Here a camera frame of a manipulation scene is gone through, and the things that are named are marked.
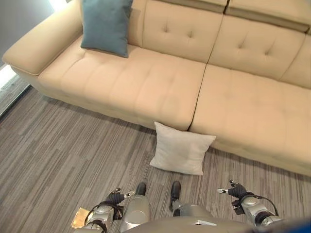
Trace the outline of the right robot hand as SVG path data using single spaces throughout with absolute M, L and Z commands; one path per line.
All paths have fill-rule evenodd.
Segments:
M 235 180 L 229 180 L 229 183 L 231 185 L 231 188 L 229 189 L 218 188 L 217 193 L 228 194 L 230 196 L 239 198 L 239 196 L 247 192 L 245 187 L 241 185 L 240 183 L 236 182 Z

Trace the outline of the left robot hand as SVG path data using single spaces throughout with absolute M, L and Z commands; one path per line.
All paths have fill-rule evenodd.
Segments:
M 120 188 L 114 189 L 106 198 L 106 201 L 110 201 L 115 205 L 118 205 L 125 199 L 135 195 L 135 191 L 129 191 L 127 193 L 122 194 Z

